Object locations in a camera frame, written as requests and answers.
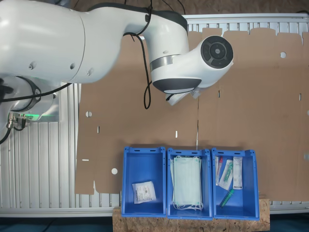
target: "face mask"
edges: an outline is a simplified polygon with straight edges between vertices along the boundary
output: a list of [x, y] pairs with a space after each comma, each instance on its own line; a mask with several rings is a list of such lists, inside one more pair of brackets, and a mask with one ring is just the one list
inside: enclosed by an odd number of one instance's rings
[[182, 210], [201, 210], [203, 203], [201, 197], [200, 158], [177, 156], [174, 158], [173, 163], [174, 207]]

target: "sealed sterile pouch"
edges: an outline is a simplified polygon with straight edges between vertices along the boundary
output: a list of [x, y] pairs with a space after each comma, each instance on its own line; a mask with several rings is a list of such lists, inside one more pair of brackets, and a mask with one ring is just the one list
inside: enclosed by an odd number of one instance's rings
[[231, 182], [233, 180], [233, 161], [228, 159], [221, 176], [219, 186], [225, 190], [229, 190]]
[[216, 185], [219, 185], [219, 175], [222, 167], [223, 157], [216, 156]]
[[233, 189], [242, 189], [242, 157], [233, 158]]
[[155, 188], [152, 181], [132, 184], [134, 192], [134, 204], [155, 201]]
[[219, 166], [219, 157], [216, 156], [215, 158], [215, 166], [216, 166], [216, 185], [217, 184], [217, 173], [218, 173], [218, 166]]

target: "cardboard hole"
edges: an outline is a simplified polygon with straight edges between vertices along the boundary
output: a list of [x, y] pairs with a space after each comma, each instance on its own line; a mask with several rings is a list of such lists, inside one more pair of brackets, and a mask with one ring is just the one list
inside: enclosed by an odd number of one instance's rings
[[92, 116], [91, 111], [87, 111], [87, 112], [86, 112], [86, 117], [91, 117], [91, 116]]
[[285, 57], [286, 57], [286, 53], [285, 53], [285, 52], [281, 52], [281, 53], [280, 53], [280, 57], [281, 57], [281, 58], [285, 58]]
[[112, 174], [116, 175], [118, 173], [118, 170], [116, 168], [112, 169]]

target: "black cable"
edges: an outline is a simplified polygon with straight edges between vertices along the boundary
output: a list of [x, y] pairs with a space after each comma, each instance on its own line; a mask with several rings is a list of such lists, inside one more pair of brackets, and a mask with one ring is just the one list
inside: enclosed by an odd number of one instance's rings
[[79, 0], [77, 0], [77, 2], [76, 2], [76, 4], [74, 5], [73, 9], [75, 9], [75, 7], [77, 6], [78, 2], [79, 2]]
[[13, 101], [20, 101], [20, 100], [25, 100], [25, 99], [31, 99], [31, 98], [38, 98], [38, 97], [44, 97], [44, 96], [47, 96], [47, 95], [50, 95], [50, 94], [53, 94], [53, 93], [56, 93], [66, 87], [68, 87], [69, 85], [71, 85], [72, 83], [67, 83], [65, 84], [64, 86], [61, 86], [59, 88], [56, 88], [52, 91], [49, 91], [49, 92], [46, 92], [46, 93], [41, 93], [41, 94], [34, 94], [34, 95], [31, 95], [31, 96], [25, 96], [25, 97], [19, 97], [19, 98], [8, 98], [8, 99], [2, 99], [0, 101], [1, 102], [13, 102]]
[[19, 129], [19, 128], [14, 127], [14, 130], [22, 131], [25, 128], [25, 126], [26, 126], [26, 119], [23, 118], [21, 119], [21, 128]]
[[44, 230], [42, 230], [42, 232], [46, 232], [48, 230], [48, 228], [52, 225], [52, 223], [56, 221], [56, 218], [53, 219], [51, 222], [48, 223], [48, 225], [46, 226], [46, 228]]
[[168, 102], [168, 101], [170, 100], [170, 98], [171, 98], [172, 96], [174, 96], [174, 95], [175, 95], [175, 93], [172, 93], [172, 94], [169, 95], [168, 98], [166, 98], [165, 100]]
[[16, 128], [16, 127], [14, 127], [14, 130], [16, 130], [16, 131], [22, 131], [24, 128]]
[[[145, 71], [146, 71], [146, 78], [147, 78], [147, 87], [145, 89], [145, 93], [144, 93], [144, 107], [146, 110], [149, 109], [150, 105], [151, 105], [151, 93], [150, 93], [150, 85], [152, 83], [152, 81], [149, 81], [149, 74], [148, 74], [148, 68], [147, 68], [147, 61], [146, 61], [146, 54], [145, 54], [145, 48], [144, 48], [144, 44], [143, 41], [141, 40], [141, 38], [139, 37], [140, 34], [142, 34], [148, 27], [150, 20], [151, 20], [151, 13], [152, 13], [152, 8], [153, 8], [153, 1], [150, 0], [150, 7], [149, 7], [149, 14], [148, 14], [148, 22], [146, 24], [146, 26], [144, 27], [143, 30], [141, 30], [141, 32], [139, 32], [138, 34], [135, 34], [133, 32], [127, 32], [124, 34], [124, 36], [126, 35], [131, 35], [132, 37], [135, 36], [138, 38], [138, 40], [140, 41], [141, 44], [141, 49], [143, 51], [143, 59], [144, 59], [144, 65], [145, 65]], [[146, 105], [146, 93], [148, 91], [148, 96], [149, 96], [149, 100], [148, 100], [148, 105]]]
[[142, 34], [147, 29], [148, 25], [150, 24], [152, 10], [153, 10], [153, 0], [150, 0], [148, 22], [147, 22], [146, 26], [144, 27], [144, 29], [141, 30], [141, 32], [138, 33], [137, 35]]
[[177, 0], [179, 3], [180, 3], [180, 5], [183, 7], [183, 12], [184, 12], [184, 14], [185, 14], [185, 9], [184, 9], [184, 6], [183, 6], [183, 4], [182, 4], [182, 2], [181, 1], [179, 1], [179, 0]]
[[170, 5], [168, 5], [168, 3], [166, 2], [166, 1], [164, 1], [164, 0], [162, 0], [167, 6], [169, 6], [170, 7], [170, 9], [172, 10], [172, 11], [174, 11], [173, 10], [173, 8], [170, 6]]
[[8, 128], [5, 136], [3, 137], [3, 139], [0, 140], [0, 145], [3, 144], [3, 142], [9, 137], [10, 133], [11, 133], [11, 129]]
[[297, 11], [296, 13], [306, 13], [309, 15], [309, 12], [308, 11]]

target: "surgical mask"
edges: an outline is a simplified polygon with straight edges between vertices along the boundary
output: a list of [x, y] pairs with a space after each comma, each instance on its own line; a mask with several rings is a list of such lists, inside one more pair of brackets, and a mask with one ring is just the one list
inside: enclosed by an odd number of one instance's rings
[[177, 156], [172, 162], [174, 173], [171, 173], [174, 186], [173, 201], [176, 209], [202, 210], [202, 194], [199, 157]]

